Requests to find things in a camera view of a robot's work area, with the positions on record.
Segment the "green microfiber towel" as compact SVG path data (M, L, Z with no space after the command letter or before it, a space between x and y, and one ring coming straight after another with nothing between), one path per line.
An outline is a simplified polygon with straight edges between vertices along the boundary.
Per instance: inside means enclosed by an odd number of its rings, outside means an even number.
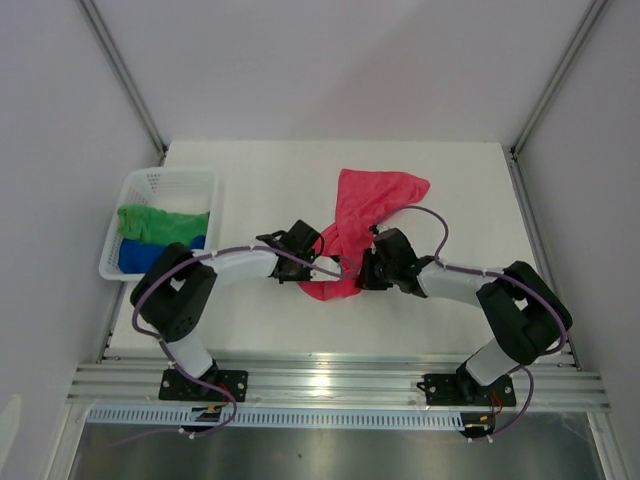
M205 236L209 213L169 212L143 204L125 204L117 209L118 233L129 240L170 245L189 244Z

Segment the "pink microfiber towel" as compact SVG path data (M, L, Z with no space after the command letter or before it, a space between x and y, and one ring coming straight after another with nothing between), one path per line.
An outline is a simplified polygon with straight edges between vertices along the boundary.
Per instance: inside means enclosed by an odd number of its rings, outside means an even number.
M324 257L339 256L349 274L357 274L371 246L369 228L392 210L423 200L431 184L405 172L344 169L338 178L334 222L314 249Z

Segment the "blue microfiber towel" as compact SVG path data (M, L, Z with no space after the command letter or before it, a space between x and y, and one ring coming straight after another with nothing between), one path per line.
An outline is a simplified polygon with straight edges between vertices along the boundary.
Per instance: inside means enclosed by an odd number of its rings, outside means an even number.
M144 274L167 249L167 245L123 239L117 266L124 274Z

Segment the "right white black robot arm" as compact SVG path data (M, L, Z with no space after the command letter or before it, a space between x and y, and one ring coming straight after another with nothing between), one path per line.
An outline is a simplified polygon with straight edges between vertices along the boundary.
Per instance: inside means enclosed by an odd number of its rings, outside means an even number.
M516 261L504 269L482 270L416 255L397 228L371 228L373 244L363 254L356 286L393 287L419 298L442 298L479 308L493 333L455 373L458 395L468 403L489 396L493 384L519 367L562 348L573 319L531 265Z

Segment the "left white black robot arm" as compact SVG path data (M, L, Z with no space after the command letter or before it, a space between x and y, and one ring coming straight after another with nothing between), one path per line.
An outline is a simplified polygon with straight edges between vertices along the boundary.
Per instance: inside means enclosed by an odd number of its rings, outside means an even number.
M301 220L249 245L211 253L197 254L174 243L134 288L132 327L158 342L192 398L207 399L216 390L218 367L197 330L211 293L250 279L309 280L323 252L315 247L324 245L322 235Z

